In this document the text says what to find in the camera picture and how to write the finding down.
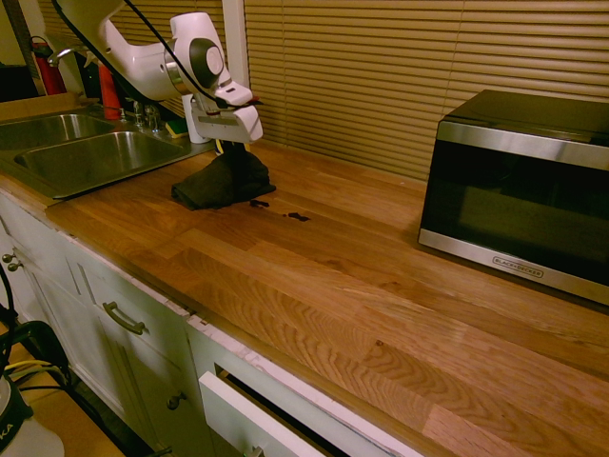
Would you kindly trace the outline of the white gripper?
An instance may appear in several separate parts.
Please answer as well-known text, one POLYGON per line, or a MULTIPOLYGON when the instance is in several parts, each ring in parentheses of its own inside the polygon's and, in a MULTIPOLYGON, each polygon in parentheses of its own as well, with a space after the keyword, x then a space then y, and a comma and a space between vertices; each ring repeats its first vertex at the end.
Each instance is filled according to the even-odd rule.
POLYGON ((205 111, 195 95, 188 97, 188 135, 192 143, 219 141, 219 154, 232 150, 232 143, 249 152, 249 144, 263 136, 263 126, 255 107, 205 111))

